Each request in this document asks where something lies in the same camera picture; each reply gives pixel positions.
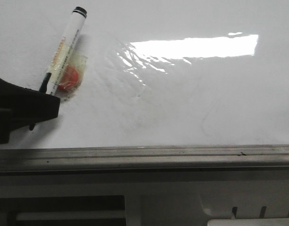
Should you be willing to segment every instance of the clear plastic wrapper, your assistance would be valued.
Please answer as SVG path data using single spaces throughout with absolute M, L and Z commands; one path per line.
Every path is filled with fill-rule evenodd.
M 58 84 L 58 90 L 73 91 L 80 86 L 87 57 L 73 50 L 69 63 L 66 65 L 63 77 Z

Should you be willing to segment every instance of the metal rail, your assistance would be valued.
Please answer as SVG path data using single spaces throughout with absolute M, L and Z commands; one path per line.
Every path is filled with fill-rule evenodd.
M 289 145 L 0 150 L 0 172 L 289 167 Z

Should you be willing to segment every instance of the black marker cap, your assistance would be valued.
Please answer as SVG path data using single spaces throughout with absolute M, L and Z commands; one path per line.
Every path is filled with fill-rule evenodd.
M 79 13 L 79 14 L 83 15 L 84 18 L 87 18 L 87 11 L 86 11 L 84 8 L 80 7 L 80 6 L 77 6 L 77 7 L 73 10 L 73 13 Z

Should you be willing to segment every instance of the whiteboard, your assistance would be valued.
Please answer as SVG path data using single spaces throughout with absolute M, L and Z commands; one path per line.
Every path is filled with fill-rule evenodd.
M 0 78 L 38 90 L 76 6 L 81 86 L 0 149 L 289 144 L 289 0 L 0 0 Z

